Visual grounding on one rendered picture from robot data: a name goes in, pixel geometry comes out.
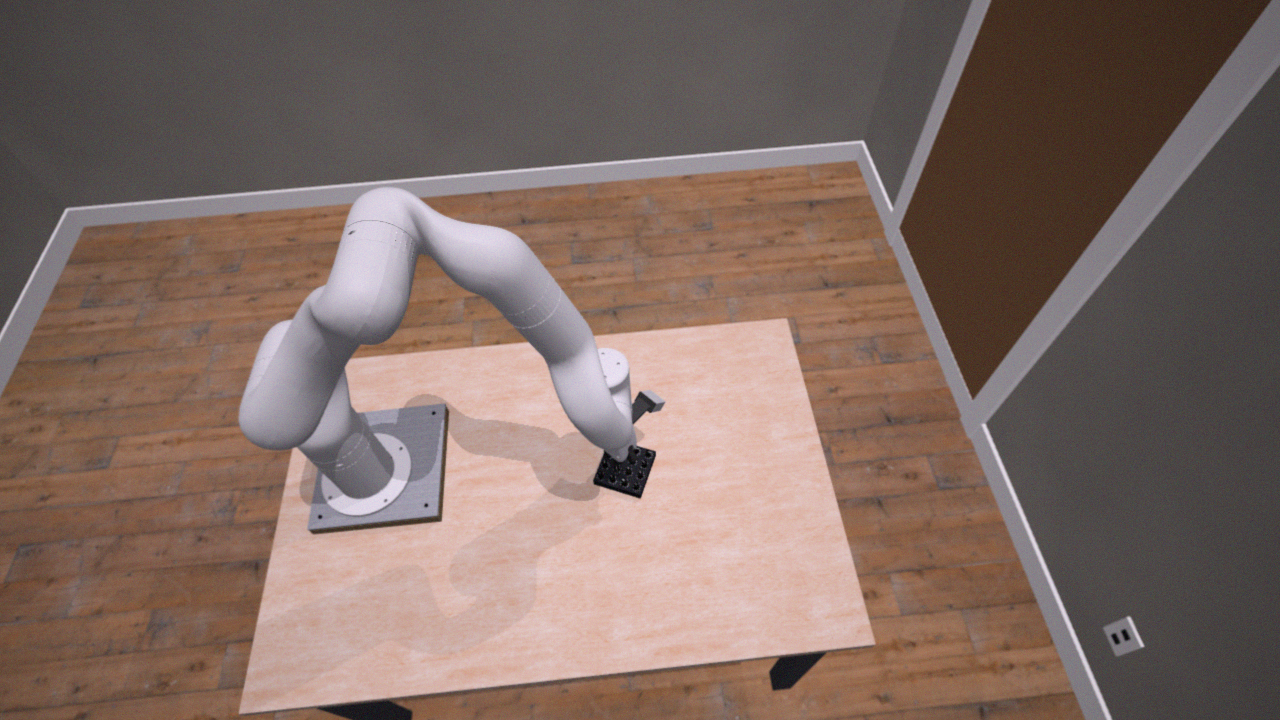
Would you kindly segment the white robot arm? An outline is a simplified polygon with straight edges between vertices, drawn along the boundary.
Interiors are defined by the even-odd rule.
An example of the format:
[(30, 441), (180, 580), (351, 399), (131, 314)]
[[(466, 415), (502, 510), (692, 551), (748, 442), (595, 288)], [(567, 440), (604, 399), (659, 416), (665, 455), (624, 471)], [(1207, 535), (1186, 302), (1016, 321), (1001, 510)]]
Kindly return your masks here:
[(406, 190), (371, 190), (349, 210), (326, 288), (265, 334), (239, 405), (244, 437), (261, 448), (300, 448), (323, 471), (337, 512), (380, 512), (410, 483), (410, 451), (355, 411), (346, 365), (357, 343), (380, 345), (401, 325), (419, 255), (488, 299), (541, 354), (566, 415), (596, 447), (623, 448), (634, 423), (664, 406), (652, 389), (632, 404), (625, 355), (596, 348), (588, 322), (518, 236), (444, 217)]

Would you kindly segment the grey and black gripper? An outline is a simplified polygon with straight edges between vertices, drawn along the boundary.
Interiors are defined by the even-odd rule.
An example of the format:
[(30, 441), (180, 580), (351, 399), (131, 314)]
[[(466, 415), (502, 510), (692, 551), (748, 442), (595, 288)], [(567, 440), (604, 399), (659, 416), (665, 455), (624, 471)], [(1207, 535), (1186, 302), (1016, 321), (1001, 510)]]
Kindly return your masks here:
[[(634, 445), (631, 445), (631, 443), (634, 443)], [(630, 462), (635, 462), (637, 460), (636, 454), (634, 452), (634, 448), (635, 450), (637, 448), (637, 439), (636, 439), (635, 430), (632, 430), (632, 437), (628, 441), (628, 445), (626, 445), (623, 448), (614, 450), (614, 451), (608, 451), (608, 450), (604, 450), (604, 448), (603, 450), (604, 450), (605, 459), (613, 457), (614, 468), (617, 468), (620, 464), (625, 462), (626, 457), (627, 457), (627, 460)]]

